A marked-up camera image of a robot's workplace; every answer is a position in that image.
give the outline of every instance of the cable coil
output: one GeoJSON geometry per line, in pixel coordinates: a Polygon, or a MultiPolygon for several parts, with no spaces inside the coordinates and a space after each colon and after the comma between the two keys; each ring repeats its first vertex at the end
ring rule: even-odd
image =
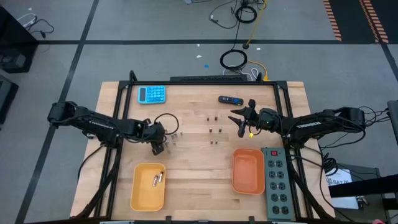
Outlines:
{"type": "Polygon", "coordinates": [[[241,7],[239,7],[239,8],[235,11],[235,17],[236,17],[236,19],[237,19],[239,22],[245,23],[245,24],[249,24],[249,23],[254,22],[254,21],[257,19],[257,12],[256,12],[256,10],[255,10],[253,7],[251,7],[251,6],[241,6],[241,7]],[[253,17],[252,19],[250,19],[250,20],[243,20],[243,19],[241,18],[242,14],[241,14],[241,16],[239,16],[239,12],[242,11],[243,9],[249,9],[249,10],[254,14],[254,17],[253,17]]]}
{"type": "Polygon", "coordinates": [[[240,70],[242,68],[244,68],[246,66],[248,62],[248,56],[246,55],[246,53],[243,52],[243,50],[236,50],[236,49],[231,49],[225,53],[222,54],[221,58],[220,58],[220,64],[222,67],[228,69],[228,70],[240,70]],[[224,57],[227,56],[230,53],[239,53],[243,56],[243,63],[237,66],[227,66],[224,64],[224,57]]]}

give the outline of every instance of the yellow cable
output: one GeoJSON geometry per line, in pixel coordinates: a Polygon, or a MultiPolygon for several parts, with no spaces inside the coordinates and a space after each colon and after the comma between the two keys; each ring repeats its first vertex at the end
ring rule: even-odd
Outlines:
{"type": "Polygon", "coordinates": [[[256,64],[256,65],[260,65],[264,69],[264,81],[269,81],[267,68],[262,63],[255,62],[255,61],[252,61],[252,60],[248,60],[248,62],[256,64]]]}
{"type": "Polygon", "coordinates": [[[264,9],[266,8],[266,6],[267,6],[267,0],[264,0],[264,4],[263,4],[262,7],[261,7],[261,11],[260,11],[260,13],[259,13],[259,16],[258,16],[257,19],[256,19],[256,23],[254,24],[253,31],[251,32],[250,38],[249,38],[248,42],[246,42],[246,45],[249,45],[249,44],[250,44],[250,41],[251,41],[251,39],[253,38],[254,33],[256,32],[257,25],[259,24],[259,21],[261,20],[262,12],[263,12],[264,9]]]}

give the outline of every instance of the small metal part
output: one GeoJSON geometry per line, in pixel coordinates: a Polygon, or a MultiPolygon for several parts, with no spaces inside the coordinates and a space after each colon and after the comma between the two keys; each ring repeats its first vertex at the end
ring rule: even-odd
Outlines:
{"type": "Polygon", "coordinates": [[[159,178],[159,176],[156,175],[155,178],[154,178],[154,182],[152,183],[152,186],[153,186],[153,187],[156,186],[156,183],[157,183],[157,179],[158,179],[158,178],[159,178]]]}
{"type": "Polygon", "coordinates": [[[163,178],[163,171],[162,172],[160,172],[160,175],[159,175],[159,183],[162,181],[162,178],[163,178]]]}

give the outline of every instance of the wooden tabletop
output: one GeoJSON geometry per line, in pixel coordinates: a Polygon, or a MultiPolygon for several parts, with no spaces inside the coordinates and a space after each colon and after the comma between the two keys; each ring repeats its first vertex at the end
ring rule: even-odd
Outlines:
{"type": "MultiPolygon", "coordinates": [[[[289,96],[294,116],[310,113],[307,96],[302,82],[288,82],[289,96]]],[[[118,82],[104,82],[99,93],[96,111],[112,116],[116,99],[118,82]]],[[[249,99],[256,101],[257,112],[261,108],[276,110],[275,96],[272,86],[167,86],[167,101],[158,105],[140,105],[137,102],[137,89],[132,89],[131,104],[128,118],[153,120],[162,113],[173,113],[180,121],[178,138],[175,145],[169,139],[169,148],[154,156],[150,144],[123,145],[121,165],[119,170],[116,195],[114,198],[113,220],[165,220],[171,215],[173,220],[248,220],[254,216],[256,220],[267,220],[266,201],[262,195],[245,195],[232,189],[232,158],[237,148],[260,149],[261,147],[282,147],[278,134],[262,131],[260,135],[249,139],[249,131],[239,138],[238,127],[228,116],[234,105],[221,104],[218,96],[239,96],[247,105],[249,99]],[[166,185],[164,206],[158,212],[135,212],[130,207],[134,168],[142,162],[159,162],[166,167],[166,185]]],[[[281,102],[286,115],[282,91],[281,102]]],[[[123,111],[125,94],[119,118],[123,111]]],[[[169,132],[176,128],[175,120],[170,116],[159,119],[169,132]]],[[[318,149],[316,140],[311,139],[307,146],[318,149]]],[[[99,146],[97,140],[89,140],[85,156],[88,156],[99,146]]],[[[302,149],[302,157],[321,163],[316,152],[302,149]]],[[[83,167],[77,186],[71,216],[80,213],[90,201],[99,187],[103,167],[105,149],[90,158],[83,167]]],[[[320,193],[320,168],[303,162],[307,185],[319,204],[332,216],[333,209],[324,201],[320,193]]],[[[326,184],[325,174],[322,174],[322,189],[330,202],[330,194],[326,184]]],[[[300,189],[298,199],[301,213],[306,217],[303,197],[300,189]]],[[[108,191],[104,202],[108,201],[108,191]]]]}

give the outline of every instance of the floor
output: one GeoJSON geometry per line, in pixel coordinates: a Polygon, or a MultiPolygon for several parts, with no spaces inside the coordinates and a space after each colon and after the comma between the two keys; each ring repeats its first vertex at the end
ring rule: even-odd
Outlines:
{"type": "MultiPolygon", "coordinates": [[[[220,75],[220,55],[231,44],[80,45],[86,40],[231,40],[236,29],[224,30],[208,14],[226,1],[186,5],[182,0],[2,0],[15,17],[33,12],[54,27],[47,40],[72,44],[40,45],[29,73],[6,74],[19,91],[0,132],[0,220],[14,223],[49,130],[51,103],[58,101],[65,80],[71,80],[66,100],[95,109],[101,82],[126,80],[134,70],[139,80],[168,80],[181,75],[220,75]],[[87,18],[92,10],[92,23],[87,18]]],[[[234,24],[228,7],[213,13],[225,26],[234,24]]],[[[38,29],[47,29],[44,25],[38,29]]],[[[243,24],[239,39],[247,39],[253,24],[243,24]]],[[[255,39],[334,40],[321,1],[269,0],[255,39]]],[[[388,45],[398,58],[398,46],[388,45]]],[[[342,106],[383,110],[396,100],[398,83],[380,45],[251,44],[251,60],[267,67],[271,80],[303,81],[312,112],[342,106]]],[[[229,58],[229,63],[236,58],[229,58]]],[[[337,139],[331,134],[320,141],[337,139]]],[[[347,136],[345,141],[359,135],[347,136]]],[[[76,173],[87,140],[79,130],[60,128],[53,136],[25,222],[68,218],[76,189],[76,173]]],[[[338,162],[378,167],[381,175],[396,174],[398,148],[391,125],[375,124],[356,144],[329,150],[338,162]]]]}

